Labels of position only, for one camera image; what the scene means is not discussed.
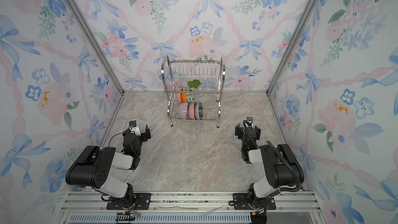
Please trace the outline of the lilac bowl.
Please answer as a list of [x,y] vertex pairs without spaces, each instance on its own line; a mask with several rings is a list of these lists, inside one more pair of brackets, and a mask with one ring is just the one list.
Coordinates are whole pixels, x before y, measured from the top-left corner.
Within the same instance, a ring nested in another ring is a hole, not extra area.
[[186,120],[188,115],[188,102],[182,102],[177,106],[177,118]]

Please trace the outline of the dark blue patterned bowl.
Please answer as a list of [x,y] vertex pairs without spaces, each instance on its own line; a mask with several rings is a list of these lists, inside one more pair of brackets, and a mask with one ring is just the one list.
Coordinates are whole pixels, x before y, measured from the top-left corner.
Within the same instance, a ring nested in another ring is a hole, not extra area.
[[203,119],[203,107],[202,103],[195,103],[194,107],[194,116],[196,120],[202,120]]

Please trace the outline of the small patterned dish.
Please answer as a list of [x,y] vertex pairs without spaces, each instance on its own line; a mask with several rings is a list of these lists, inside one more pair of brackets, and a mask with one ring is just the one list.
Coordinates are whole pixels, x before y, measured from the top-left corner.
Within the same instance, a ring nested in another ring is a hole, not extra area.
[[190,120],[196,120],[195,118],[195,103],[189,103],[188,105],[188,117]]

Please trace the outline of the white bowl orange outside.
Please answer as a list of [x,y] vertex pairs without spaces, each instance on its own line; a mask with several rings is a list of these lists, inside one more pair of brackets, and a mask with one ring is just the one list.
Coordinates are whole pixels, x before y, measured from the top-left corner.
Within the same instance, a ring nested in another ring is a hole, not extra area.
[[186,89],[182,89],[181,90],[180,97],[181,97],[181,102],[182,103],[187,102],[187,91],[186,91]]

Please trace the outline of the green leaf pattern bowl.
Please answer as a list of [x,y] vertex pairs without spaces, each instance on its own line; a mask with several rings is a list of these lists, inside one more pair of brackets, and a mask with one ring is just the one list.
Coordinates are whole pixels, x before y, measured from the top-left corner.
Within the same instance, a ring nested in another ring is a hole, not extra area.
[[194,103],[194,93],[190,91],[186,93],[186,101],[189,103]]

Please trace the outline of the stainless steel dish rack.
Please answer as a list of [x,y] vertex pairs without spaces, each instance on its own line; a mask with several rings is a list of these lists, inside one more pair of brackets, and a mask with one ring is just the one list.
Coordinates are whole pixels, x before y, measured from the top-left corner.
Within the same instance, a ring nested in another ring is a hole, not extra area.
[[165,55],[161,79],[171,127],[175,121],[214,122],[220,127],[226,79],[223,58],[214,60],[204,56],[195,60],[174,60]]

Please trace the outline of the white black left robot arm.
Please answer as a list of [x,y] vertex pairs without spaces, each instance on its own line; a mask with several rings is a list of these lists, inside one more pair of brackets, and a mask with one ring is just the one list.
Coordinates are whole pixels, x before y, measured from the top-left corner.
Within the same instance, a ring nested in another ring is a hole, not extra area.
[[138,202],[133,186],[111,176],[110,170],[136,170],[141,160],[142,145],[151,139],[151,133],[148,126],[140,132],[136,121],[132,120],[121,135],[121,152],[111,146],[87,146],[68,169],[65,181],[68,185],[100,192],[103,197],[108,197],[103,201],[110,206],[131,210]]

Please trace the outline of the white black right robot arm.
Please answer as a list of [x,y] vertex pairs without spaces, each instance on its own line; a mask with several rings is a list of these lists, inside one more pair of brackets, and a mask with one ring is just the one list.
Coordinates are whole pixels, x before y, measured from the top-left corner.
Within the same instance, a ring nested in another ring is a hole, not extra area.
[[282,192],[298,192],[305,176],[300,163],[287,144],[273,145],[270,141],[259,146],[261,129],[250,119],[235,127],[235,136],[241,140],[241,158],[247,164],[262,164],[265,176],[249,186],[247,196],[236,200],[245,207],[265,209],[267,202]]

